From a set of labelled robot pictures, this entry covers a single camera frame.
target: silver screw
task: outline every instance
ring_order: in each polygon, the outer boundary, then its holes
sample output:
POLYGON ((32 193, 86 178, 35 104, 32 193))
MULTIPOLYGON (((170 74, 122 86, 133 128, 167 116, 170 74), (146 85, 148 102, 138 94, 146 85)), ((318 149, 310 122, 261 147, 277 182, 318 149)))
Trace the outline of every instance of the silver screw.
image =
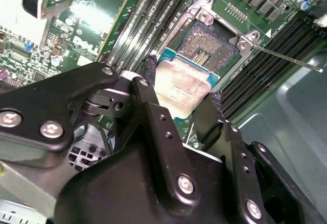
POLYGON ((194 148, 199 148, 200 144, 198 142, 193 143, 194 148))
POLYGON ((139 82, 144 86, 149 86, 149 83, 146 80, 140 80, 139 82))
POLYGON ((191 179, 189 179, 188 177, 179 176, 177 182, 180 190, 182 190, 183 193, 191 194, 194 191, 194 185, 191 179))
POLYGON ((62 126, 54 121, 44 123, 41 128, 40 132, 46 138, 59 138, 63 134, 62 126))
POLYGON ((104 72, 105 74, 107 74, 107 75, 112 75, 113 74, 113 72, 110 70, 110 68, 103 68, 102 69, 102 72, 104 72))
POLYGON ((259 207, 255 204, 255 202, 248 200, 246 202, 246 207, 249 210, 250 214, 255 218, 255 219, 260 219, 261 218, 261 211, 259 207))
POLYGON ((266 151, 266 149, 265 149, 263 146, 261 146, 260 144, 258 144, 258 148, 259 148, 262 152, 265 152, 265 151, 266 151))
POLYGON ((248 42, 246 42, 245 40, 241 40, 238 44, 237 44, 237 48, 241 51, 244 51, 246 49, 250 48, 250 44, 248 42))
POLYGON ((0 126, 3 127, 15 127, 21 123, 21 116, 18 113, 12 111, 6 111, 0 113, 0 126))
POLYGON ((201 22, 206 22, 206 20, 207 20, 207 18, 208 18, 208 15, 206 14, 206 13, 200 13, 200 15, 199 15, 199 20, 201 21, 201 22))
POLYGON ((236 127, 236 126, 234 126, 234 125, 231 125, 230 127, 231 127, 231 129, 232 129, 234 132, 237 132, 237 131, 239 131, 239 130, 237 129, 237 127, 236 127))

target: motherboard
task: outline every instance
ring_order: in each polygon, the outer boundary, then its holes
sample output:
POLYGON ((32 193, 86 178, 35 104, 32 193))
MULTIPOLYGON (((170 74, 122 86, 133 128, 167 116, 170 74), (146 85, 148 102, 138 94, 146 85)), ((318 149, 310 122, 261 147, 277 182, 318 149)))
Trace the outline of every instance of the motherboard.
MULTIPOLYGON (((181 138, 201 148, 187 135, 192 108, 221 90, 223 111, 234 119, 267 95, 295 64, 248 44, 308 61, 326 46, 324 14, 309 14, 324 1, 0 0, 0 82, 17 88, 94 61, 138 72, 152 54, 166 66, 158 80, 186 72, 184 83, 169 79, 177 92, 171 97, 162 83, 155 90, 174 107, 196 98, 174 117, 181 138)), ((110 129, 112 121, 98 123, 110 129)))

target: black metal bracket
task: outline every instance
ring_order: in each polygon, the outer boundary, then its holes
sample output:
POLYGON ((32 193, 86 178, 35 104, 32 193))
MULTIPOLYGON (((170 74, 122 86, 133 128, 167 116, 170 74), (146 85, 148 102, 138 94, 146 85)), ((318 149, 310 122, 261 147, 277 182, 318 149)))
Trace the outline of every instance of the black metal bracket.
POLYGON ((144 131, 161 204, 175 214, 187 215, 199 203, 200 192, 170 113, 159 105, 153 86, 144 78, 132 80, 131 92, 136 111, 120 133, 118 144, 132 143, 133 133, 140 129, 144 131), (182 190, 179 177, 190 180, 191 190, 182 190))
POLYGON ((22 121, 15 127, 0 127, 0 137, 50 152, 65 150, 73 141, 73 124, 86 97, 118 78, 108 66, 92 63, 5 93, 0 96, 0 111, 14 111, 22 121), (48 121, 59 123, 63 135, 44 137, 40 127, 48 121))
POLYGON ((267 147, 255 141, 248 149, 255 158, 265 207, 276 223, 327 223, 267 147))
POLYGON ((264 205, 252 154, 238 128, 226 121, 220 110, 219 93, 208 94, 193 112, 198 140, 205 151, 225 165, 223 179, 226 212, 237 223, 266 223, 264 205))

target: mechanical arm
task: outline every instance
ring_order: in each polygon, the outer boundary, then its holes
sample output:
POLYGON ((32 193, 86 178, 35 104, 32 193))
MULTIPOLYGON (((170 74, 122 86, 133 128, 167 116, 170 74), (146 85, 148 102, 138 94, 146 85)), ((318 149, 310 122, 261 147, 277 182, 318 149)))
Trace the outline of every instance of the mechanical arm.
POLYGON ((219 93, 193 112, 204 152, 183 144, 142 76, 92 63, 0 96, 0 185, 55 224, 326 223, 271 152, 245 144, 219 93), (74 130, 114 118, 114 154, 76 174, 74 130))

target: ram slot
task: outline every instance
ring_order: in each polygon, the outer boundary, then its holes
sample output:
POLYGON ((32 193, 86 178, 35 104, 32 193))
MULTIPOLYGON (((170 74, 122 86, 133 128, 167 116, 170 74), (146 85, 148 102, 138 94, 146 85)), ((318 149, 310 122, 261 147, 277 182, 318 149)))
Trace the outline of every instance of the ram slot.
POLYGON ((153 3, 149 7, 149 10, 144 14, 145 17, 143 18, 142 22, 139 23, 137 31, 131 37, 133 40, 129 43, 124 53, 120 57, 120 59, 124 60, 124 62, 119 63, 117 66, 117 71, 122 70, 122 68, 125 69, 129 65, 130 58, 142 44, 144 37, 152 27, 153 20, 157 17, 158 9, 163 6, 166 0, 152 0, 152 2, 153 3))
POLYGON ((129 17, 124 30, 120 34, 118 40, 116 41, 110 55, 107 59, 107 64, 109 66, 113 66, 114 64, 118 63, 120 60, 121 55, 124 53, 126 47, 130 44, 133 39, 133 33, 137 29, 137 24, 139 23, 140 19, 143 17, 143 13, 146 12, 151 0, 139 0, 136 4, 136 7, 129 17))
MULTIPOLYGON (((272 39, 266 48, 284 55, 302 59, 321 44, 321 38, 302 20, 294 18, 272 39)), ((257 53, 222 92, 222 110, 229 119, 235 119, 260 98, 295 66, 281 58, 257 53)))
POLYGON ((128 70, 136 71, 141 64, 141 61, 144 59, 145 55, 149 52, 149 49, 152 47, 157 36, 159 35, 163 26, 166 25, 166 22, 171 19, 171 16, 175 14, 175 11, 179 7, 179 3, 182 0, 166 0, 165 5, 162 7, 161 12, 156 18, 156 22, 152 25, 150 32, 146 35, 140 48, 131 58, 130 65, 127 66, 128 70))

